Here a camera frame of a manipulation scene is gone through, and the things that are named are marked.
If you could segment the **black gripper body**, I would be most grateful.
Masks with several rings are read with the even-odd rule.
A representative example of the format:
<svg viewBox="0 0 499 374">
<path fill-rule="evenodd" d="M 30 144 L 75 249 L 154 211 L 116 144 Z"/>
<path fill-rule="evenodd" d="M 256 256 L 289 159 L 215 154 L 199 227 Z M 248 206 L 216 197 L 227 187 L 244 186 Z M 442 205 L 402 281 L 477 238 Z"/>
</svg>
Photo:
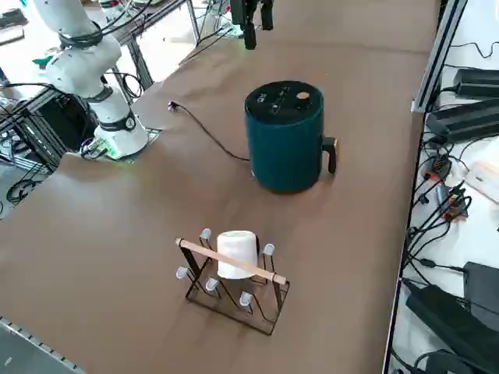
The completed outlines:
<svg viewBox="0 0 499 374">
<path fill-rule="evenodd" d="M 253 15 L 253 1 L 231 0 L 230 10 L 233 23 L 246 23 Z"/>
</svg>

